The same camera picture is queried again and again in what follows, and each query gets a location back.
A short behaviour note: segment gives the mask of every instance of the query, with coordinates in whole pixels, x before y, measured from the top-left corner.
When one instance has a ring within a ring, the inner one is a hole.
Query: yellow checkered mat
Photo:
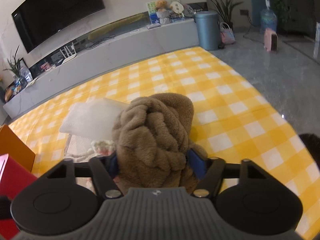
[[[40,176],[63,158],[67,134],[59,128],[74,103],[103,97],[130,102],[160,92],[188,96],[195,108],[191,138],[211,157],[228,163],[255,161],[302,200],[297,231],[306,239],[318,233],[320,174],[315,162],[292,127],[249,82],[199,47],[100,76],[47,101],[10,127],[36,153],[32,172]],[[227,180],[224,187],[233,183]]]

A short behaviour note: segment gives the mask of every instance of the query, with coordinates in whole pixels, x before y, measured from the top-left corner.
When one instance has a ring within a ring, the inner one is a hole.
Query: wall socket
[[[249,10],[240,10],[240,15],[249,16]]]

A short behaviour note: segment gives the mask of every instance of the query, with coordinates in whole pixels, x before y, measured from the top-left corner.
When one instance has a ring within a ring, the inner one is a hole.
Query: brown fluffy blanket
[[[186,161],[193,148],[206,151],[189,139],[193,104],[183,95],[155,94],[133,100],[116,119],[116,143],[121,190],[129,187],[185,187],[191,193],[198,180]]]

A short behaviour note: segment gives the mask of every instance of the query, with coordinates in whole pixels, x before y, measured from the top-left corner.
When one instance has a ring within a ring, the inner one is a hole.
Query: black tv screen
[[[12,17],[29,53],[63,28],[103,8],[102,0],[26,0]]]

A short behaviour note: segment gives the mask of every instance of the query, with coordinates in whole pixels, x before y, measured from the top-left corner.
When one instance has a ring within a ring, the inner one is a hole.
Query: blue trash can
[[[199,45],[206,50],[216,50],[221,44],[219,14],[216,11],[196,13]]]

